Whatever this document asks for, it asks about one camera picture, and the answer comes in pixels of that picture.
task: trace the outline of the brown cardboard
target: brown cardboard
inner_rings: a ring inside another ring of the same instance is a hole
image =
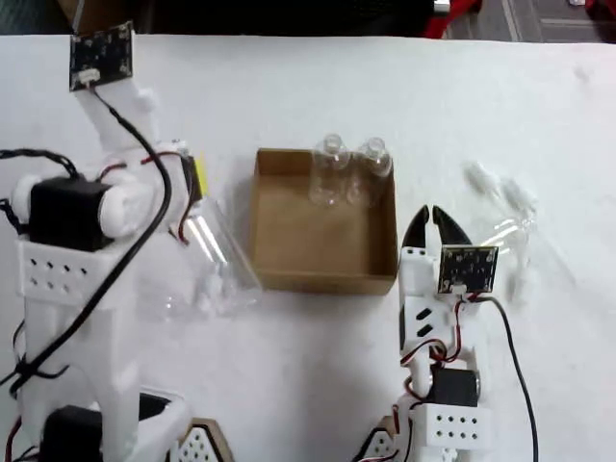
[[[387,294],[398,273],[394,174],[366,209],[308,198],[311,153],[260,149],[252,193],[250,258],[268,289]]]
[[[79,0],[58,0],[66,19],[73,24]],[[86,0],[81,13],[81,20],[77,31],[79,34],[88,34],[96,31],[105,31],[129,19],[126,0]]]

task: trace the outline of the clear plastic bottle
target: clear plastic bottle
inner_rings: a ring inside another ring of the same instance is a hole
[[[370,138],[353,153],[346,199],[353,205],[372,207],[387,184],[392,171],[392,157],[381,138]]]
[[[327,135],[312,151],[310,200],[334,205],[345,195],[350,154],[339,135]]]

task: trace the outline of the plastic bottle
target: plastic bottle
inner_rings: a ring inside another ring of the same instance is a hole
[[[353,153],[346,199],[353,205],[372,207],[385,191],[392,171],[392,157],[381,138],[370,138]]]
[[[339,135],[327,135],[312,151],[310,200],[334,205],[345,195],[350,154]]]

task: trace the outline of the circuit board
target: circuit board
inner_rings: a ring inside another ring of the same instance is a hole
[[[70,38],[70,91],[133,76],[133,23]]]
[[[498,256],[496,246],[443,245],[439,294],[492,292]]]

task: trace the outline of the floor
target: floor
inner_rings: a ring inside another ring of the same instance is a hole
[[[599,8],[593,19],[567,0],[484,0],[480,14],[458,18],[449,39],[616,43],[616,20]],[[0,0],[0,35],[66,34],[67,21],[55,0]]]
[[[461,16],[449,26],[448,38],[616,43],[616,21],[606,8],[599,6],[592,17],[567,0],[483,0],[480,14]]]

